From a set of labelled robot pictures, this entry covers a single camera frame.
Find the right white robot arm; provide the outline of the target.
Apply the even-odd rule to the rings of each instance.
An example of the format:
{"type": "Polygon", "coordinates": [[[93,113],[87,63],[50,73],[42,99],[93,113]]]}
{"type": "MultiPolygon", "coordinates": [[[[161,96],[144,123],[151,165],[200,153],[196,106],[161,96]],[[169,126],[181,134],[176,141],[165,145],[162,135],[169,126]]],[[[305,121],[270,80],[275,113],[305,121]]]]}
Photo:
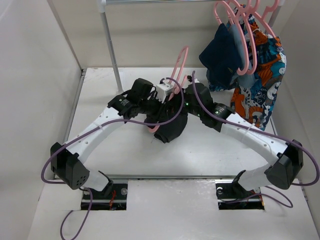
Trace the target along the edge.
{"type": "Polygon", "coordinates": [[[202,83],[190,84],[183,94],[186,110],[198,116],[205,126],[238,140],[266,160],[264,166],[237,174],[230,185],[235,196],[243,197],[251,190],[270,185],[289,189],[303,167],[303,153],[298,141],[288,143],[257,133],[257,127],[229,106],[214,102],[209,89],[202,83]]]}

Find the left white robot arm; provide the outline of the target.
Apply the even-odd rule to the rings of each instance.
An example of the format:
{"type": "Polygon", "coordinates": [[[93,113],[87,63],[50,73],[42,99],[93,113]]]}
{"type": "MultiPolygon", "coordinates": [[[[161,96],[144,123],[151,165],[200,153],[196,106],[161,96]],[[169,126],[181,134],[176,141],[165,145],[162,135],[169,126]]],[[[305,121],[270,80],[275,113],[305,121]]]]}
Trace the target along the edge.
{"type": "Polygon", "coordinates": [[[111,195],[113,181],[101,171],[89,170],[85,162],[91,153],[115,130],[139,114],[158,123],[173,86],[153,85],[138,78],[130,90],[116,95],[99,116],[79,135],[50,149],[50,168],[72,190],[90,188],[102,199],[111,195]]]}

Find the black trousers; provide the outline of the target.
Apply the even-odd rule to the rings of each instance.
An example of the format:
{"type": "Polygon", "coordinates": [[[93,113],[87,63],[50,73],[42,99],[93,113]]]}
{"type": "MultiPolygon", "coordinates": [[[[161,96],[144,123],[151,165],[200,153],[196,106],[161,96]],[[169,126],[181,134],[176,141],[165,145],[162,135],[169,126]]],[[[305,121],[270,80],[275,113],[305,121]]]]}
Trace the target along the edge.
{"type": "Polygon", "coordinates": [[[185,108],[183,91],[175,94],[171,101],[165,99],[163,109],[160,112],[158,122],[145,122],[153,136],[163,143],[169,143],[178,138],[185,129],[188,122],[188,112],[185,108]]]}

